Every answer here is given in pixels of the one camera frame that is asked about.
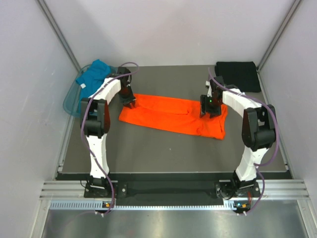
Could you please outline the orange t shirt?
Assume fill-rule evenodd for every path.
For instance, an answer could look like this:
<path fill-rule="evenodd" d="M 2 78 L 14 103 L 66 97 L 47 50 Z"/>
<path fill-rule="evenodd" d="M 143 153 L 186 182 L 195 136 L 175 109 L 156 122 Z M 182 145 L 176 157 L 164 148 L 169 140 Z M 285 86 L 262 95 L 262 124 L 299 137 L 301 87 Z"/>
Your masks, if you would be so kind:
<path fill-rule="evenodd" d="M 200 117 L 200 102 L 186 99 L 136 94 L 136 105 L 124 107 L 122 122 L 175 133 L 223 140 L 228 107 L 221 106 L 221 115 Z"/>

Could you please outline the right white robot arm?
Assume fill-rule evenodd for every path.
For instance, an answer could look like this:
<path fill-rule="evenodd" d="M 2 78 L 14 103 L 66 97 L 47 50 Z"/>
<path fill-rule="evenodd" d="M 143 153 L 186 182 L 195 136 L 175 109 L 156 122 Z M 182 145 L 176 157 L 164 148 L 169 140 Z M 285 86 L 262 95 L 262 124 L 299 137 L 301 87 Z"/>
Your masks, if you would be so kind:
<path fill-rule="evenodd" d="M 218 118 L 224 112 L 221 107 L 229 106 L 243 119 L 241 136 L 245 148 L 231 179 L 232 192 L 243 196 L 254 185 L 256 168 L 276 141 L 275 108 L 247 96 L 234 85 L 225 86 L 221 76 L 207 80 L 206 88 L 207 94 L 200 96 L 200 117 L 208 114 Z"/>

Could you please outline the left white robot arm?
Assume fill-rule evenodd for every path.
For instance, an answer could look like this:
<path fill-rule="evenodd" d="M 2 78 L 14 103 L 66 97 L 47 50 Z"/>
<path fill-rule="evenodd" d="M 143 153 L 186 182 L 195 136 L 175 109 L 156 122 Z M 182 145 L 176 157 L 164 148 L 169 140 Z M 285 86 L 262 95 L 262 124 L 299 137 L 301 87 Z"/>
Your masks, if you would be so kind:
<path fill-rule="evenodd" d="M 118 95 L 123 106 L 135 107 L 136 97 L 131 88 L 132 75 L 125 65 L 117 68 L 115 73 L 106 76 L 101 86 L 89 97 L 82 98 L 81 136 L 88 147 L 91 158 L 90 181 L 95 184 L 95 191 L 100 196 L 112 192 L 112 184 L 106 181 L 109 167 L 106 159 L 106 137 L 110 129 L 109 104 Z"/>

